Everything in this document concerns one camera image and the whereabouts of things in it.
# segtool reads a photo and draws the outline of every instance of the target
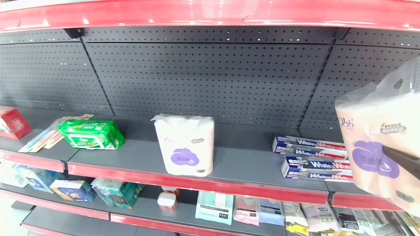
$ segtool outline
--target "red shelf edge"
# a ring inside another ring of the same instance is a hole
[[[48,236],[71,236],[70,234],[65,234],[65,233],[59,233],[56,231],[52,231],[49,229],[44,229],[44,228],[39,228],[36,226],[30,226],[27,225],[25,223],[21,223],[21,226],[31,232],[35,232],[35,233],[40,233],[40,234],[44,234],[44,235],[48,235]]]
[[[380,197],[368,194],[354,195],[340,192],[333,194],[332,206],[370,210],[403,211],[403,209]]]
[[[45,207],[45,208],[49,208],[49,209],[53,209],[53,210],[73,213],[73,214],[76,214],[76,215],[83,215],[83,216],[98,218],[98,219],[102,219],[102,220],[109,220],[110,219],[108,212],[103,212],[103,211],[98,211],[98,210],[93,210],[93,209],[87,209],[87,208],[83,208],[83,207],[76,207],[76,206],[62,204],[62,203],[58,203],[58,202],[51,202],[51,201],[47,201],[47,200],[44,200],[44,199],[39,199],[39,198],[36,198],[36,197],[30,197],[30,196],[10,192],[10,191],[3,190],[3,189],[0,189],[0,194],[12,197],[16,201],[25,202],[25,203],[32,204],[32,205],[39,206],[39,207]]]
[[[179,25],[336,26],[419,31],[419,12],[420,3],[401,0],[107,0],[3,11],[0,31]]]
[[[64,163],[59,160],[49,160],[19,152],[10,152],[0,149],[0,159],[17,162],[20,164],[37,167],[45,170],[64,172]]]
[[[149,219],[138,218],[134,216],[114,214],[114,213],[111,213],[111,221],[122,223],[122,224],[146,227],[146,228],[172,231],[172,232],[177,232],[177,233],[186,233],[186,234],[191,234],[191,235],[201,235],[201,236],[242,236],[243,235],[240,233],[219,231],[219,230],[214,230],[214,229],[209,229],[209,228],[200,228],[200,227],[195,227],[195,226],[186,226],[186,225],[180,225],[180,224],[175,224],[175,223],[170,223],[170,222],[149,220]]]
[[[216,191],[225,194],[271,198],[288,202],[325,204],[328,198],[327,191],[305,191],[287,188],[281,189],[256,184],[215,181],[205,178],[189,178],[185,176],[144,173],[130,170],[117,170],[99,166],[80,165],[76,163],[67,163],[67,165],[69,174],[94,178],[100,177],[158,186],[173,186],[181,189]]]

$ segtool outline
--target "green wet wipes pack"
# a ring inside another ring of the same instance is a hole
[[[77,148],[117,149],[124,143],[124,136],[114,121],[71,119],[59,125],[58,132]]]

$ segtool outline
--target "store shelving unit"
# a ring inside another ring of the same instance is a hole
[[[270,149],[275,133],[342,142],[334,100],[420,55],[419,3],[103,0],[20,10],[2,6],[0,104],[19,107],[34,131],[21,140],[0,137],[0,159],[80,176],[400,210],[351,183],[284,179],[283,157]],[[83,29],[69,36],[62,28]],[[116,121],[125,144],[115,151],[78,150],[62,141],[50,150],[17,152],[54,119],[84,113]],[[159,113],[214,117],[211,175],[166,173],[150,122]],[[37,207],[33,218],[37,212],[63,214],[68,222],[90,216],[88,221],[101,225],[110,219],[205,235],[285,232],[196,220],[191,190],[183,191],[176,218],[160,214],[152,186],[133,210],[104,207],[99,198],[89,206],[67,202],[29,187],[2,185],[0,192],[62,211]],[[28,217],[23,226],[38,227],[30,222]],[[139,234],[137,226],[121,230]]]

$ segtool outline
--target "light blue package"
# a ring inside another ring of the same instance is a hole
[[[258,202],[261,223],[284,226],[284,211],[280,201],[260,198]]]
[[[215,192],[199,191],[195,218],[231,225],[234,196],[226,194],[224,207],[216,206],[215,199]]]

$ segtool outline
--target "teal box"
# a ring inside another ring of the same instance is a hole
[[[96,178],[92,188],[106,205],[131,209],[136,203],[144,184],[123,182],[104,178]]]
[[[29,185],[35,190],[49,192],[52,194],[54,191],[50,188],[50,185],[56,179],[65,179],[64,175],[60,172],[29,167],[27,165],[18,165],[16,167],[16,171],[20,176],[22,176],[22,178],[27,179],[29,181]]]
[[[218,204],[215,192],[199,191],[195,218],[231,225],[233,206],[233,195],[226,194],[224,202]]]

